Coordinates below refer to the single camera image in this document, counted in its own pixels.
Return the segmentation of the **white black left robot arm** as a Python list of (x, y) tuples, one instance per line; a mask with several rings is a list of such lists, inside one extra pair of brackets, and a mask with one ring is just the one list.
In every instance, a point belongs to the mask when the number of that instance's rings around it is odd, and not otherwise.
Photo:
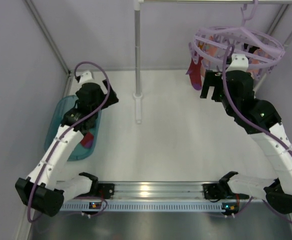
[(103, 84), (107, 93), (103, 93), (96, 83), (82, 84), (76, 92), (74, 107), (64, 115), (42, 160), (26, 178), (16, 181), (17, 193), (28, 210), (35, 209), (53, 217), (69, 200), (80, 195), (98, 196), (99, 181), (96, 176), (81, 172), (70, 180), (59, 182), (58, 175), (75, 147), (95, 126), (100, 110), (119, 101), (109, 80), (103, 80)]

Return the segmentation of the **maroon purple sock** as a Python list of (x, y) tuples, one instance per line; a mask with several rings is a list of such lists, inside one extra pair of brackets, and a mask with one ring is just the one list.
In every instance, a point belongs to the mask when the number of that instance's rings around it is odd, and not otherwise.
[(198, 60), (198, 63), (195, 63), (193, 60), (191, 60), (189, 68), (186, 72), (186, 74), (189, 75), (192, 87), (197, 91), (202, 89), (202, 80), (201, 80), (202, 59), (203, 57), (200, 57)]
[(86, 133), (83, 139), (80, 141), (82, 147), (89, 149), (92, 147), (94, 142), (94, 135), (90, 132)]

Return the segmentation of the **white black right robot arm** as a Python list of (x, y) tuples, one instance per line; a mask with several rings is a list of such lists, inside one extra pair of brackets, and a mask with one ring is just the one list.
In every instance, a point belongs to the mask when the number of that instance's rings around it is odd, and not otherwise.
[(250, 177), (230, 171), (218, 183), (205, 184), (204, 197), (221, 200), (236, 194), (246, 195), (266, 201), (281, 214), (292, 213), (292, 145), (278, 112), (270, 102), (255, 97), (250, 73), (229, 71), (226, 84), (238, 111), (258, 129), (243, 121), (232, 109), (225, 95), (221, 72), (206, 72), (200, 97), (205, 99), (209, 88), (214, 87), (212, 100), (221, 102), (227, 115), (257, 143), (273, 167), (276, 178)]

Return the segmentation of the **lilac round clip hanger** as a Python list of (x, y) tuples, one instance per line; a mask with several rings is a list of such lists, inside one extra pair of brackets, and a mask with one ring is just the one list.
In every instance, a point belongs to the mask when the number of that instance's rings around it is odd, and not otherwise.
[[(285, 50), (275, 38), (246, 28), (247, 21), (254, 19), (259, 1), (253, 2), (250, 14), (245, 14), (247, 5), (241, 7), (241, 25), (239, 26), (211, 26), (200, 27), (188, 44), (191, 58), (197, 64), (200, 57), (205, 70), (210, 70), (208, 61), (215, 62), (222, 67), (222, 60), (228, 45), (234, 45), (234, 54), (243, 54), (248, 58), (248, 72), (254, 80), (259, 81), (264, 74), (268, 74), (282, 59)], [(216, 57), (206, 53), (207, 44), (218, 47)]]

